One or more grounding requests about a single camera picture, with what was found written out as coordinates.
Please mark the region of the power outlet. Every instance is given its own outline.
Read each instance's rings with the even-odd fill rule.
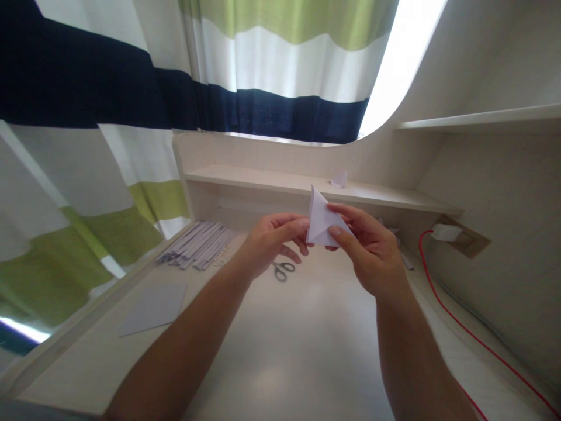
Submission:
[[[460,224],[457,221],[454,221],[452,218],[446,215],[441,215],[435,223],[454,225],[460,227],[463,230],[463,232],[455,242],[448,244],[450,244],[453,248],[462,253],[464,256],[469,257],[470,259],[476,257],[483,251],[483,249],[485,249],[485,247],[491,244],[491,240],[489,240],[488,238],[483,237],[481,234],[478,234],[473,230],[470,230],[468,227]]]

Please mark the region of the green stripe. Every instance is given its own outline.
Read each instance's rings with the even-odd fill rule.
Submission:
[[[348,51],[388,33],[398,0],[182,0],[183,12],[208,19],[224,35],[261,26],[291,44],[329,34]]]
[[[30,315],[57,326],[88,302],[90,289],[113,278],[73,226],[30,245],[26,254],[0,263],[0,311],[8,317]]]
[[[86,244],[93,251],[93,253],[98,257],[98,259],[103,259],[108,256],[109,253],[105,250],[104,246],[98,241],[95,235],[89,230],[88,226],[82,220],[82,217],[70,206],[65,206],[60,208],[66,219],[76,228],[76,231],[80,233]]]
[[[132,265],[164,239],[136,206],[99,216],[83,216],[82,220],[122,266]]]
[[[143,181],[129,186],[129,191],[140,214],[152,224],[158,220],[189,217],[179,180]]]

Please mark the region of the power adapter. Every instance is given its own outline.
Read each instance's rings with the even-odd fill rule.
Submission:
[[[450,243],[456,241],[463,232],[460,227],[446,224],[435,224],[431,230],[433,231],[431,233],[432,238],[439,241],[448,241]]]

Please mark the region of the striped curtain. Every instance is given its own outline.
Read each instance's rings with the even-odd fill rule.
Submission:
[[[0,317],[51,329],[188,221],[173,130],[356,139],[397,0],[4,0]]]

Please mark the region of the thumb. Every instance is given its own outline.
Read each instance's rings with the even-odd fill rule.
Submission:
[[[364,259],[367,254],[370,254],[352,234],[349,234],[344,229],[333,225],[329,227],[328,232],[335,242],[345,250],[353,262],[357,263],[359,259]]]
[[[280,243],[286,243],[294,237],[305,233],[309,226],[310,220],[308,218],[301,218],[287,222],[275,230],[275,239]]]

